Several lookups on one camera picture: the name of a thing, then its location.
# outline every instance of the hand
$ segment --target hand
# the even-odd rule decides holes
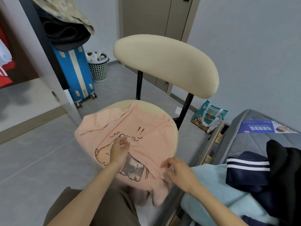
[[[130,142],[127,137],[118,137],[110,150],[110,164],[116,164],[120,169],[129,153]]]
[[[161,167],[170,167],[171,165],[174,167],[175,173],[168,171],[167,175],[181,190],[192,194],[201,186],[193,170],[185,162],[174,156],[164,161]]]

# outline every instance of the white paper on floor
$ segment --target white paper on floor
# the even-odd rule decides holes
[[[175,114],[180,115],[181,111],[182,111],[182,108],[177,107],[177,109],[175,110]]]

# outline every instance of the forearm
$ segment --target forearm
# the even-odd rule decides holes
[[[242,219],[223,205],[205,186],[199,184],[194,187],[191,195],[201,202],[217,226],[247,226]]]
[[[117,164],[109,164],[74,198],[48,226],[85,226],[92,218],[119,170]]]

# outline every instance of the plastic bag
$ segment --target plastic bag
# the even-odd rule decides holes
[[[211,105],[207,100],[193,115],[191,122],[210,133],[224,120],[227,112],[227,110]]]

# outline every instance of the mattress label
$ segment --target mattress label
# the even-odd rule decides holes
[[[276,121],[242,121],[238,133],[297,133]]]

